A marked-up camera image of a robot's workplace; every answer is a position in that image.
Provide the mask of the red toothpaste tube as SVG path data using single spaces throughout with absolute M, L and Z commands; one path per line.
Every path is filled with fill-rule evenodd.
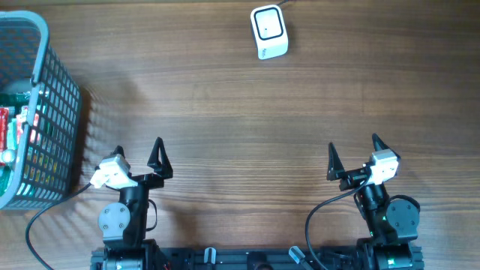
M 0 152 L 7 148 L 9 108 L 0 108 Z

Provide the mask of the teal toothbrush pack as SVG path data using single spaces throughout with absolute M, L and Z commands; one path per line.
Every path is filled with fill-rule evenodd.
M 17 150 L 20 143 L 21 118 L 12 118 L 7 124 L 7 148 Z

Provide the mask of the green 3M package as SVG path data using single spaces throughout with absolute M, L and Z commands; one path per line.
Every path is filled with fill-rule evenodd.
M 1 107 L 21 107 L 29 104 L 31 92 L 18 93 L 1 93 L 0 106 Z

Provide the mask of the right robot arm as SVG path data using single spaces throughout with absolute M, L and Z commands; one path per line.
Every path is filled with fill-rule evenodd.
M 353 199 L 366 221 L 370 237 L 356 245 L 325 247 L 319 255 L 335 269 L 423 269 L 418 238 L 421 207 L 407 195 L 390 196 L 385 183 L 397 175 L 401 156 L 377 134 L 372 135 L 374 152 L 359 169 L 345 170 L 333 143 L 328 144 L 329 181 L 338 180 L 341 191 L 353 191 Z

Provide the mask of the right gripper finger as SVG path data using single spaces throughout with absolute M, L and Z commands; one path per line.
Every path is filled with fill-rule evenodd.
M 389 149 L 389 147 L 380 139 L 380 137 L 376 134 L 372 134 L 372 142 L 373 147 L 376 152 Z
M 326 179 L 329 181 L 341 179 L 344 172 L 344 166 L 341 163 L 335 145 L 333 142 L 330 142 L 328 144 L 328 169 Z

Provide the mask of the yellow oil bottle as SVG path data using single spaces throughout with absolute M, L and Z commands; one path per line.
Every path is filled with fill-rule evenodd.
M 1 163 L 6 166 L 11 166 L 16 163 L 17 151 L 13 149 L 6 149 L 1 153 Z

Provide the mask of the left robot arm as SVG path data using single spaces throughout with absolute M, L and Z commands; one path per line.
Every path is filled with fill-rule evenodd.
M 164 187 L 164 181 L 173 177 L 173 168 L 158 137 L 147 166 L 153 172 L 132 175 L 131 165 L 125 159 L 124 149 L 119 145 L 98 164 L 90 184 L 103 186 L 119 192 L 118 202 L 105 206 L 98 217 L 98 226 L 103 233 L 104 248 L 91 253 L 91 269 L 171 269 L 171 263 L 162 253 L 154 239 L 146 233 L 155 228 L 147 226 L 149 191 Z

